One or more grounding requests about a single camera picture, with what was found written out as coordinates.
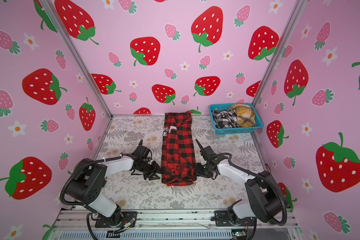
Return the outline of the red black plaid shirt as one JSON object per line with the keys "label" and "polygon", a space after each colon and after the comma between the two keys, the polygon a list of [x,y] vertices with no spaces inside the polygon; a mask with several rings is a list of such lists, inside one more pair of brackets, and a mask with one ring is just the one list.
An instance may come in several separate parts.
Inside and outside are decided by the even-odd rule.
{"label": "red black plaid shirt", "polygon": [[166,113],[162,144],[162,183],[189,186],[197,180],[197,163],[192,137],[192,115]]}

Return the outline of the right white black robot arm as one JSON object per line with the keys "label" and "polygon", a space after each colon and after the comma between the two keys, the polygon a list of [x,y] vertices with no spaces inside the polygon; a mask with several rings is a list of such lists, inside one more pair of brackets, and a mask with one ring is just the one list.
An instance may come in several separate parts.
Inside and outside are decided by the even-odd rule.
{"label": "right white black robot arm", "polygon": [[207,153],[201,151],[205,164],[197,164],[199,177],[215,180],[222,175],[245,186],[248,200],[236,201],[228,207],[228,218],[238,226],[246,218],[263,223],[284,226],[287,223],[287,202],[274,177],[268,171],[254,173],[232,161],[229,153]]}

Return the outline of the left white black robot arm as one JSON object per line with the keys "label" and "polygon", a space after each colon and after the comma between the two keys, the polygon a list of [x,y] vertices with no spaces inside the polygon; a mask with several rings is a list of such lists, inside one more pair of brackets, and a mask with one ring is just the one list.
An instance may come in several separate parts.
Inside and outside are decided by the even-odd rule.
{"label": "left white black robot arm", "polygon": [[159,174],[164,173],[158,163],[144,155],[126,154],[97,161],[83,159],[63,186],[61,203],[82,206],[98,214],[107,225],[118,227],[124,218],[121,207],[108,199],[102,189],[108,176],[130,170],[140,172],[144,179],[150,181],[159,180]]}

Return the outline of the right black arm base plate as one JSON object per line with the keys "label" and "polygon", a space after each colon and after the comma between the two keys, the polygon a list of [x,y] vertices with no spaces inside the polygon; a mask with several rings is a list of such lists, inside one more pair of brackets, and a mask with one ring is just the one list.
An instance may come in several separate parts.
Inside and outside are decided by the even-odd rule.
{"label": "right black arm base plate", "polygon": [[214,216],[211,217],[211,221],[218,227],[253,227],[255,220],[251,217],[239,219],[234,216],[233,211],[228,210],[214,211]]}

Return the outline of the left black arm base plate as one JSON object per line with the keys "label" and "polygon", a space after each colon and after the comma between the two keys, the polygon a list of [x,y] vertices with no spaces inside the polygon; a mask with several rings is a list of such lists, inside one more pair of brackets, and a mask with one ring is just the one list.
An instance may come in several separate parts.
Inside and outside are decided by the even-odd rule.
{"label": "left black arm base plate", "polygon": [[123,227],[133,228],[137,220],[138,212],[115,212],[111,217],[107,218],[99,215],[95,228],[116,228]]}

